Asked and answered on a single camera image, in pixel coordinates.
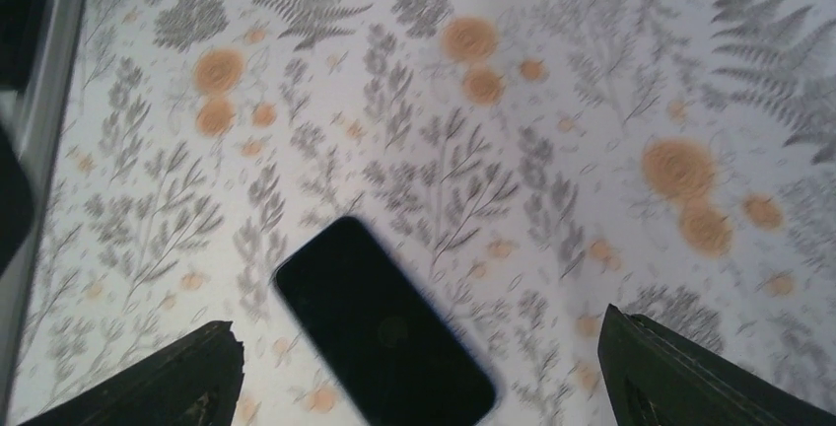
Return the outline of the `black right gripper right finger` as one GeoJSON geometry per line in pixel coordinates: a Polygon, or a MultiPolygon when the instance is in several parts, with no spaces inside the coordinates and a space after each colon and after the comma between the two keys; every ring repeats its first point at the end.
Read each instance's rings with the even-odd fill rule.
{"type": "Polygon", "coordinates": [[[832,425],[792,396],[644,316],[607,307],[598,361],[615,421],[627,425],[832,425]]]}

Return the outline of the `black smartphone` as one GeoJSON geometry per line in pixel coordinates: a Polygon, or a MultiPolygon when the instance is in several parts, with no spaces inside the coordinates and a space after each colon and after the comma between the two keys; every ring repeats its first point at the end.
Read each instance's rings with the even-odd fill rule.
{"type": "Polygon", "coordinates": [[[272,285],[371,425],[476,425],[494,382],[361,220],[341,217],[272,285]]]}

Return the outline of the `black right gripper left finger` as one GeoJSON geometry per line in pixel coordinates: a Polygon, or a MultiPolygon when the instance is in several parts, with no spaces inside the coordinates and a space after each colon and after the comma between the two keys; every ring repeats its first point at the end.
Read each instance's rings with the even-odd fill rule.
{"type": "Polygon", "coordinates": [[[230,425],[244,380],[244,345],[213,320],[28,425],[230,425]]]}

